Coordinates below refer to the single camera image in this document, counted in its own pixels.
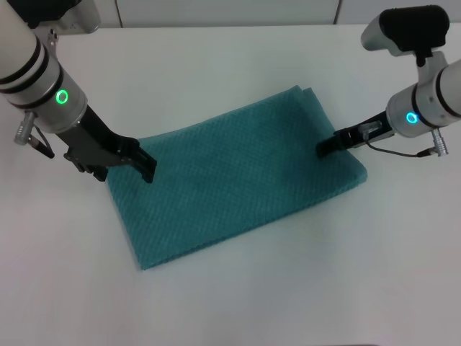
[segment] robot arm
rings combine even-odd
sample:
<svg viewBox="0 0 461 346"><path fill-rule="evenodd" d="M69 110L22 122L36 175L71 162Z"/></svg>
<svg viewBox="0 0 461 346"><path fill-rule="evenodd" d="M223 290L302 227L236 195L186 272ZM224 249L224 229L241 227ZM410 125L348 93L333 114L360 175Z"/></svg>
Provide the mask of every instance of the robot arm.
<svg viewBox="0 0 461 346"><path fill-rule="evenodd" d="M402 155L448 154L440 128L461 119L461 61L448 65L442 52L432 51L445 44L448 29L449 18L439 6L389 9L375 18L362 34L364 48L387 49L393 56L414 54L419 81L392 96L386 111L363 123L336 131L334 137L318 144L318 155L323 157L364 144L376 149L370 142L395 133L414 138L428 132L434 139L433 148L414 155Z"/></svg>
<svg viewBox="0 0 461 346"><path fill-rule="evenodd" d="M80 172L105 181L108 167L129 164L152 182L156 161L136 139L119 136L102 122L53 52L6 0L0 0L0 47L0 93L25 113L16 143L53 157L49 145L30 134L36 126L39 134L54 133L69 146L64 157Z"/></svg>

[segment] white table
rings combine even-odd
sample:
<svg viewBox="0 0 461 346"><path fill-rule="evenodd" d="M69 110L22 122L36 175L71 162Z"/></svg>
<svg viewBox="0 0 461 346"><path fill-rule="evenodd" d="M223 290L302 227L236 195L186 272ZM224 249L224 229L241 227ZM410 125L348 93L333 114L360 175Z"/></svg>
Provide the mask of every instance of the white table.
<svg viewBox="0 0 461 346"><path fill-rule="evenodd" d="M182 128L299 84L337 128L416 80L412 57L368 53L364 26L99 30L58 57L114 131ZM461 57L461 25L444 51ZM459 345L461 125L450 155L359 148L368 181L258 230L140 271L106 184L13 144L0 100L2 345ZM395 137L417 152L431 136Z"/></svg>

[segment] green led ring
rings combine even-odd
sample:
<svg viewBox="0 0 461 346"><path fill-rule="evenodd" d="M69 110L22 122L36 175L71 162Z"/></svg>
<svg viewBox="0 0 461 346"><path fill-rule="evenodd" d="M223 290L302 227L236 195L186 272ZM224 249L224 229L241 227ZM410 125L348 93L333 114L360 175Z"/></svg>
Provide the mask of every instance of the green led ring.
<svg viewBox="0 0 461 346"><path fill-rule="evenodd" d="M69 99L69 95L66 90L62 89L56 93L56 102L60 105L64 105Z"/></svg>

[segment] teal towel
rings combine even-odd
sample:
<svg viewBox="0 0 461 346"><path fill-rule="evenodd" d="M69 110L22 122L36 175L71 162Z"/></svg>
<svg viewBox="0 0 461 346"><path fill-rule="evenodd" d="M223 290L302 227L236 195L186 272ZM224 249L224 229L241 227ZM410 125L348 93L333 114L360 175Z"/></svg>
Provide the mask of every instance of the teal towel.
<svg viewBox="0 0 461 346"><path fill-rule="evenodd" d="M365 168L347 151L318 159L334 129L297 86L171 133L143 138L153 183L131 167L108 182L142 269L171 261L356 187Z"/></svg>

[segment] metal connector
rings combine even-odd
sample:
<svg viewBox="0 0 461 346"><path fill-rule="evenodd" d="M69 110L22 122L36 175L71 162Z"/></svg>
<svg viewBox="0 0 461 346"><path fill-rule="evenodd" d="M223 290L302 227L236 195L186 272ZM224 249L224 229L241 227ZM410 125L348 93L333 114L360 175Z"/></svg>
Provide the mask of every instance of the metal connector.
<svg viewBox="0 0 461 346"><path fill-rule="evenodd" d="M440 133L440 129L436 128L435 130L431 131L432 138L434 139L434 148L437 152L437 155L445 156L448 155L447 145L445 144L445 140Z"/></svg>
<svg viewBox="0 0 461 346"><path fill-rule="evenodd" d="M24 120L19 124L16 131L14 142L20 146L25 146L29 143L29 137L34 127L35 113L27 111L24 115Z"/></svg>

